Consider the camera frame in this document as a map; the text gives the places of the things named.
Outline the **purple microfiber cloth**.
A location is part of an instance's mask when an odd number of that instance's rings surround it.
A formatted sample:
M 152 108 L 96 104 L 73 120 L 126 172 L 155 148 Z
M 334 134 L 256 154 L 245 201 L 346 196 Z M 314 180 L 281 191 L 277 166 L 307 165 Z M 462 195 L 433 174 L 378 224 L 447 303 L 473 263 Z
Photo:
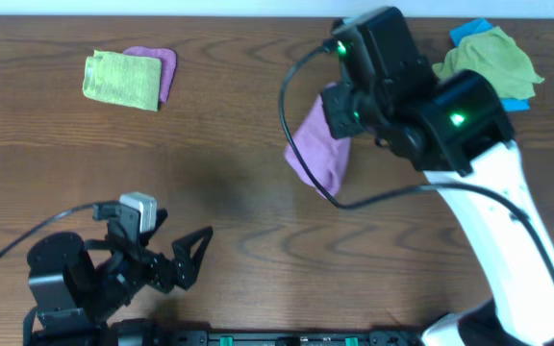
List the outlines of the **purple microfiber cloth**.
M 351 139 L 331 137 L 320 94 L 292 139 L 319 184 L 337 195 L 347 170 Z

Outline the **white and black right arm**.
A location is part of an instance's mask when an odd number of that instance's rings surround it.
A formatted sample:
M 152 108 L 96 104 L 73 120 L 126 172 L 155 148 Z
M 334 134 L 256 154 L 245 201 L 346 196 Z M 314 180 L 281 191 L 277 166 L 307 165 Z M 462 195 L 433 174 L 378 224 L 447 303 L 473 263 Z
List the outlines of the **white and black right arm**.
M 492 297 L 422 334 L 426 345 L 554 344 L 554 245 L 526 183 L 511 121 L 466 70 L 441 82 L 401 11 L 337 22 L 340 80 L 323 90 L 334 138 L 372 134 L 422 172 L 458 219 Z

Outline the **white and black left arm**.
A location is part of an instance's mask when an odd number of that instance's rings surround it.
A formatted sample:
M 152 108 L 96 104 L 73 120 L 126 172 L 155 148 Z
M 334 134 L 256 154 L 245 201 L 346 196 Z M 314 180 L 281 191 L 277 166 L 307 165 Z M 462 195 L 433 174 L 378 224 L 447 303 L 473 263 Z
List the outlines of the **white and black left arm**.
M 96 221 L 106 221 L 104 239 L 84 240 L 72 232 L 42 239 L 30 250 L 29 287 L 36 300 L 23 321 L 26 345 L 174 345 L 176 336 L 149 319 L 109 324 L 109 318 L 149 285 L 162 293 L 189 289 L 214 230 L 206 227 L 172 243 L 174 257 L 147 249 L 167 218 L 141 228 L 141 213 L 118 202 L 95 204 Z

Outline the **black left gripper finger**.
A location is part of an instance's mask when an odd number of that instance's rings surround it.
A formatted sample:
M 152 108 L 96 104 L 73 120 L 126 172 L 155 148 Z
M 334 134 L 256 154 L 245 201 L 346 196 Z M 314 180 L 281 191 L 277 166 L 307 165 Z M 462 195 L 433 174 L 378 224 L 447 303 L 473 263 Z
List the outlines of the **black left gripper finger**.
M 146 246 L 149 243 L 151 237 L 158 231 L 162 226 L 166 218 L 168 217 L 168 212 L 166 209 L 158 209 L 155 214 L 155 220 L 153 225 L 147 229 L 142 229 L 138 235 L 138 241 L 141 246 Z
M 209 226 L 172 242 L 177 286 L 188 290 L 195 284 L 213 235 L 214 229 Z

